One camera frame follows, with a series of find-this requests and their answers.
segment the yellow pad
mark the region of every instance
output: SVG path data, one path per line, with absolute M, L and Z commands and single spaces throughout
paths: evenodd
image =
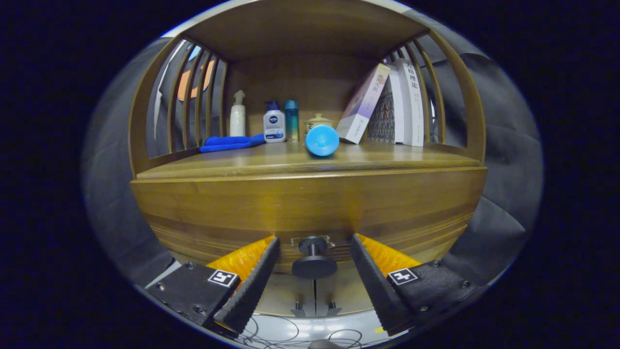
M 273 238 L 274 236 L 270 236 L 253 242 L 248 246 L 244 246 L 236 251 L 228 253 L 226 256 L 212 261 L 206 266 L 239 275 L 239 278 L 241 279 L 239 286 L 237 286 L 237 288 L 239 288 L 243 282 L 248 279 L 250 273 L 256 264 L 258 264 L 260 257 L 263 257 L 265 250 Z
M 360 234 L 357 234 L 357 236 L 360 238 L 362 244 L 364 244 L 364 247 L 366 247 L 368 253 L 370 253 L 371 257 L 373 257 L 374 262 L 386 278 L 388 273 L 393 271 L 413 268 L 421 265 L 420 262 L 407 256 L 406 254 L 398 252 L 397 250 L 385 246 L 380 242 L 374 241 L 369 237 L 365 237 Z

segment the white pump bottle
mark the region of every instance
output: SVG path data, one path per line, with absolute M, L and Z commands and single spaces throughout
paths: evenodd
M 246 135 L 246 107 L 242 104 L 245 96 L 241 90 L 234 94 L 235 103 L 231 109 L 231 125 L 229 129 L 231 132 L 230 136 L 232 137 L 244 137 Z

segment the book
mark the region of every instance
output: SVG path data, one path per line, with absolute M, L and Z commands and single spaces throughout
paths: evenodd
M 420 83 L 411 61 L 398 58 L 394 66 L 401 78 L 405 110 L 405 137 L 403 143 L 415 147 L 424 146 L 424 113 Z
M 379 63 L 366 75 L 363 84 L 355 91 L 353 98 L 347 104 L 336 127 L 340 138 L 359 144 L 383 91 L 388 74 L 389 67 Z
M 395 66 L 387 67 L 390 68 L 388 79 L 368 122 L 368 139 L 402 143 L 405 137 L 405 110 L 401 79 Z

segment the jar lid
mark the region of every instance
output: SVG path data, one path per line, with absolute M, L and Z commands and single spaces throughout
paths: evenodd
M 316 113 L 314 115 L 314 117 L 306 122 L 317 122 L 317 121 L 329 121 L 332 122 L 330 119 L 326 119 L 325 117 L 323 117 L 323 114 L 321 113 Z

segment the blue bottle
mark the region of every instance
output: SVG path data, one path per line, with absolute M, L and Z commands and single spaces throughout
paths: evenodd
M 338 149 L 340 138 L 333 127 L 318 125 L 306 135 L 306 149 L 316 156 L 329 156 Z
M 284 114 L 286 115 L 286 136 L 289 140 L 297 142 L 299 140 L 299 105 L 292 99 L 284 103 Z

